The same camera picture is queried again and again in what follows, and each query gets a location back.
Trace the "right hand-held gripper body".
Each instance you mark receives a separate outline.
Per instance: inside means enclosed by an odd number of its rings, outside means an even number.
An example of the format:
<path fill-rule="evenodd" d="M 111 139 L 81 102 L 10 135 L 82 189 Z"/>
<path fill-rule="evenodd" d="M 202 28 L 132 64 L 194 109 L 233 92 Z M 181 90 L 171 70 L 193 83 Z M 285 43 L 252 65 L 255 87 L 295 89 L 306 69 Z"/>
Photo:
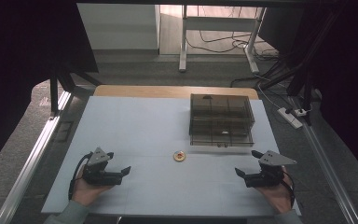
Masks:
<path fill-rule="evenodd" d="M 263 157 L 258 159 L 260 172 L 245 176 L 244 181 L 248 188 L 277 186 L 284 178 L 282 167 L 284 165 L 296 164 L 295 160 L 271 150 L 263 154 Z"/>

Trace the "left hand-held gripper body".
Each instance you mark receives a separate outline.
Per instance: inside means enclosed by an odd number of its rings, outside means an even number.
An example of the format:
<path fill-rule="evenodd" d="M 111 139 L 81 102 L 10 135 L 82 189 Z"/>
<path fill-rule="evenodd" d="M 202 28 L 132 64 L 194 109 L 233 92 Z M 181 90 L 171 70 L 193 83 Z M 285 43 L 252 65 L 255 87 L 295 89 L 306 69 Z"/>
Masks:
<path fill-rule="evenodd" d="M 100 147 L 92 153 L 83 169 L 83 179 L 93 186 L 115 186 L 122 182 L 122 174 L 106 172 L 105 167 L 111 159 Z"/>

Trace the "clear smoky drawer box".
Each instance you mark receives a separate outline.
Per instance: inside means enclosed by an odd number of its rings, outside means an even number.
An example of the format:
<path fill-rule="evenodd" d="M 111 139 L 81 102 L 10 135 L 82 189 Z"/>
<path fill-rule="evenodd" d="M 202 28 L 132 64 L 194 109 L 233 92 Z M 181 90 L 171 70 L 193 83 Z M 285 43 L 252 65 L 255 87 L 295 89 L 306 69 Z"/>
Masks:
<path fill-rule="evenodd" d="M 248 96 L 190 95 L 192 146 L 251 147 L 254 113 Z"/>

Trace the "person's right hand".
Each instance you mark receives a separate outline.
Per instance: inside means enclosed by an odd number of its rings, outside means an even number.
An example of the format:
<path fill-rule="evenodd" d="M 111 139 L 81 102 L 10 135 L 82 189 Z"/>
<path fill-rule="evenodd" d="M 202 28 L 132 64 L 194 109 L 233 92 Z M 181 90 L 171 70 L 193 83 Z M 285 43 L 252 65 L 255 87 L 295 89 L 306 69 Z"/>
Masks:
<path fill-rule="evenodd" d="M 282 167 L 283 183 L 273 187 L 262 187 L 257 190 L 265 197 L 271 207 L 278 213 L 284 214 L 292 210 L 292 180 L 286 168 Z"/>

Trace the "person's left hand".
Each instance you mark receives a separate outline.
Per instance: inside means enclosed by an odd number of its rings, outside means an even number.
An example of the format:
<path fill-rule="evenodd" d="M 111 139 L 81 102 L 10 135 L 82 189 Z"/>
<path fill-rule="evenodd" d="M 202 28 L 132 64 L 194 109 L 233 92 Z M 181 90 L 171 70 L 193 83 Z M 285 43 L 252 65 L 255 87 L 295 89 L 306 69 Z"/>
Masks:
<path fill-rule="evenodd" d="M 76 175 L 71 200 L 84 206 L 90 206 L 103 192 L 111 188 L 112 186 L 93 186 L 88 184 L 83 179 L 83 169 L 80 169 Z"/>

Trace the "light blue table mat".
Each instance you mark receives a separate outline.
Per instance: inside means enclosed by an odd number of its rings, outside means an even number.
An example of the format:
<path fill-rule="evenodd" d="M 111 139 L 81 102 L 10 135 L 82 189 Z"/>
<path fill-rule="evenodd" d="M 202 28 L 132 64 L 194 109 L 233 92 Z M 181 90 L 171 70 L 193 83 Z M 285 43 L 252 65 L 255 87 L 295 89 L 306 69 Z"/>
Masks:
<path fill-rule="evenodd" d="M 131 167 L 120 185 L 92 205 L 94 214 L 123 217 L 262 217 L 273 211 L 235 169 L 258 174 L 251 151 L 279 153 L 264 106 L 250 100 L 255 117 L 251 147 L 192 146 L 190 98 L 92 97 L 43 206 L 59 213 L 79 159 L 100 147 L 114 152 L 107 171 Z M 177 162 L 175 151 L 186 159 Z"/>

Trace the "white power strip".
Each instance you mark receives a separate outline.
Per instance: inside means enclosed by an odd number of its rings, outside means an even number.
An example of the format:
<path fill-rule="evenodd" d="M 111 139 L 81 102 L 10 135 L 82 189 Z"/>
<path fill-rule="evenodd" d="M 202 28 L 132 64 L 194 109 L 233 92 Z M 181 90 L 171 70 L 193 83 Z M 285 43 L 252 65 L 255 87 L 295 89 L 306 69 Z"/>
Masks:
<path fill-rule="evenodd" d="M 289 109 L 285 107 L 279 108 L 277 112 L 294 128 L 299 129 L 303 127 L 303 124 L 291 113 Z"/>

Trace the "dark floor socket plate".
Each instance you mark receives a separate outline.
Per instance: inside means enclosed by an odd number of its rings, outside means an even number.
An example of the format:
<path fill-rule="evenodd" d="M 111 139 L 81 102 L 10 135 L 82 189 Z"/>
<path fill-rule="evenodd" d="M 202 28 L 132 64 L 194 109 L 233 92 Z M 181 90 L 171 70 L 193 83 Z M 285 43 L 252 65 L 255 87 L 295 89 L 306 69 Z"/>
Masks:
<path fill-rule="evenodd" d="M 55 140 L 60 143 L 65 143 L 69 138 L 73 125 L 74 123 L 72 121 L 60 121 L 55 131 Z"/>

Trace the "black tripod stand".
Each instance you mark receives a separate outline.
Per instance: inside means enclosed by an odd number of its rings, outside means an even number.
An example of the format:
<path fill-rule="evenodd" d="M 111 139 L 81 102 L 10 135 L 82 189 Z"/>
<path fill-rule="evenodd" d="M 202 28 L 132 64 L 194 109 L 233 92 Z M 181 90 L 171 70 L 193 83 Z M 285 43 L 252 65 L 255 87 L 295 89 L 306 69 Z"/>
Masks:
<path fill-rule="evenodd" d="M 50 119 L 54 119 L 59 114 L 59 98 L 58 98 L 58 84 L 61 84 L 63 89 L 68 92 L 72 92 L 75 89 L 75 82 L 71 77 L 71 74 L 76 74 L 77 76 L 88 81 L 90 84 L 98 87 L 102 84 L 101 81 L 90 76 L 86 72 L 76 68 L 70 63 L 65 63 L 64 65 L 57 65 L 50 76 L 50 100 L 51 100 L 51 109 L 50 109 Z"/>
<path fill-rule="evenodd" d="M 326 13 L 320 7 L 268 7 L 262 17 L 261 37 L 279 51 L 278 61 L 256 82 L 261 91 L 291 78 L 288 96 L 303 91 L 305 121 L 310 124 L 310 64 L 325 37 Z"/>

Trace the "wooden table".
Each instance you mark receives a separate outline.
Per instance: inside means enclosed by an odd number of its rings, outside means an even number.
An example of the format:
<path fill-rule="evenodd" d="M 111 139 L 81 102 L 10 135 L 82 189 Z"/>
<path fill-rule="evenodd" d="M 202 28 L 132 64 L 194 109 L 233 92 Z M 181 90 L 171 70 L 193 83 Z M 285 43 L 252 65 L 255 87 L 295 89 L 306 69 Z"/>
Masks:
<path fill-rule="evenodd" d="M 146 97 L 146 98 L 184 98 L 194 94 L 218 94 L 248 96 L 258 99 L 256 90 L 251 88 L 195 87 L 195 86 L 132 86 L 132 85 L 100 85 L 94 96 Z"/>

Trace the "dark curtain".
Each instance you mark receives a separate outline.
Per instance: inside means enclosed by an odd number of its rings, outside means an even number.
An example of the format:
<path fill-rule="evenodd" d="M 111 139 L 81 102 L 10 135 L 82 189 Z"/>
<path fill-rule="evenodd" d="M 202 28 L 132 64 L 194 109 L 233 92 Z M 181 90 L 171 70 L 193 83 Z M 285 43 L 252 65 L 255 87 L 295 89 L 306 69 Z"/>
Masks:
<path fill-rule="evenodd" d="M 295 74 L 288 92 L 298 94 L 309 80 L 322 94 L 324 119 L 358 160 L 358 0 L 338 2 L 337 7 L 271 7 L 260 37 L 287 55 L 287 65 L 293 68 L 310 50 L 328 14 L 338 14 L 309 67 Z"/>
<path fill-rule="evenodd" d="M 0 151 L 35 85 L 65 73 L 96 72 L 80 0 L 0 0 Z"/>

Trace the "white cabinet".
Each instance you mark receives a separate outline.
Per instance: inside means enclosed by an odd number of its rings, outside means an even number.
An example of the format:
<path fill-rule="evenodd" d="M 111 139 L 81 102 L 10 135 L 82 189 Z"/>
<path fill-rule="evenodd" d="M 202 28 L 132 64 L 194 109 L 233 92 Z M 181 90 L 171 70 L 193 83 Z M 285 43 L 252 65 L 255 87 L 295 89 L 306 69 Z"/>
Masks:
<path fill-rule="evenodd" d="M 159 49 L 159 5 L 78 3 L 92 49 Z"/>

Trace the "aluminium rail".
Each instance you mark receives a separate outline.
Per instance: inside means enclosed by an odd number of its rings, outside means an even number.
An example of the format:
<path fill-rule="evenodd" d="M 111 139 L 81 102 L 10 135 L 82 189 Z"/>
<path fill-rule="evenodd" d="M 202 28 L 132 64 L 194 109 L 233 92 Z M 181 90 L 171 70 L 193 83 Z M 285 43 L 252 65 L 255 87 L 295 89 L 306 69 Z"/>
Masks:
<path fill-rule="evenodd" d="M 62 95 L 58 99 L 58 111 L 46 122 L 41 134 L 39 134 L 37 141 L 34 144 L 29 157 L 24 163 L 12 189 L 10 190 L 5 202 L 0 209 L 0 224 L 10 224 L 12 218 L 14 217 L 21 203 L 21 199 L 33 178 L 36 167 L 45 152 L 48 142 L 54 133 L 62 116 L 63 110 L 65 109 L 71 96 L 71 92 L 63 91 Z"/>
<path fill-rule="evenodd" d="M 330 189 L 335 195 L 338 206 L 346 219 L 346 223 L 358 224 L 358 212 L 350 198 L 349 193 L 346 191 L 344 185 L 339 179 L 331 161 L 325 154 L 324 147 L 322 146 L 319 138 L 316 135 L 316 132 L 312 127 L 309 109 L 306 111 L 306 115 L 302 117 L 302 124 L 304 134 L 310 143 L 310 147 L 324 173 Z"/>

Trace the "white desk frame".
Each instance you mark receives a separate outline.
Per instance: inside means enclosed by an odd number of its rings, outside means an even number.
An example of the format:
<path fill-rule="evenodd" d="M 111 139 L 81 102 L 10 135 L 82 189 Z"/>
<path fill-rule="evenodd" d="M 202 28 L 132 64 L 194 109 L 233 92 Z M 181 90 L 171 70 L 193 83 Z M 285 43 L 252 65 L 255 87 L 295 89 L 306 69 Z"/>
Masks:
<path fill-rule="evenodd" d="M 186 71 L 186 32 L 191 31 L 219 31 L 219 32 L 248 32 L 250 39 L 243 48 L 251 72 L 258 74 L 259 69 L 255 62 L 254 44 L 264 17 L 265 8 L 258 7 L 256 16 L 251 18 L 220 18 L 220 17 L 193 17 L 187 15 L 187 5 L 182 6 L 182 39 L 180 48 L 179 71 Z"/>

